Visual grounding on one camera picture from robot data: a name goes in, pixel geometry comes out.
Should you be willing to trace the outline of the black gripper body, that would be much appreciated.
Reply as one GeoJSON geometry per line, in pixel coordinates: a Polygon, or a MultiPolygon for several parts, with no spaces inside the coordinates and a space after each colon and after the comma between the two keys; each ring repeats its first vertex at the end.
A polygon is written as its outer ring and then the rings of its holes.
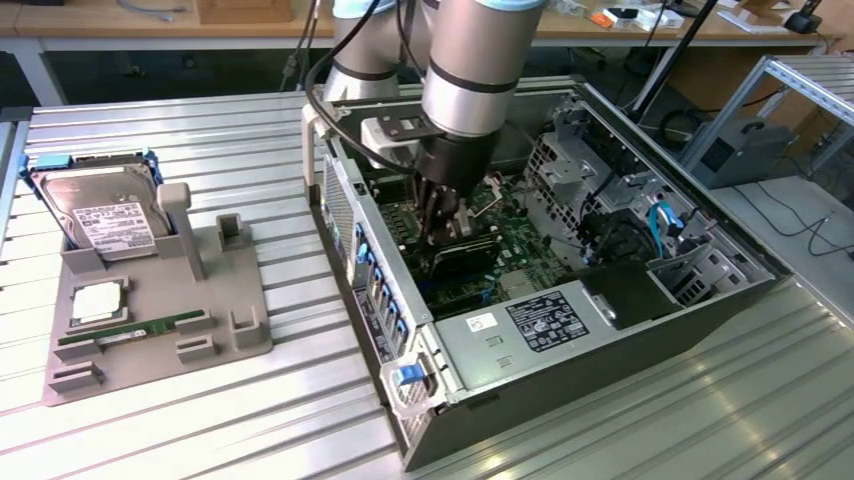
{"type": "Polygon", "coordinates": [[[497,132],[477,137],[450,134],[418,140],[413,186],[417,199],[425,199],[436,187],[468,197],[481,181],[497,144],[497,132]]]}

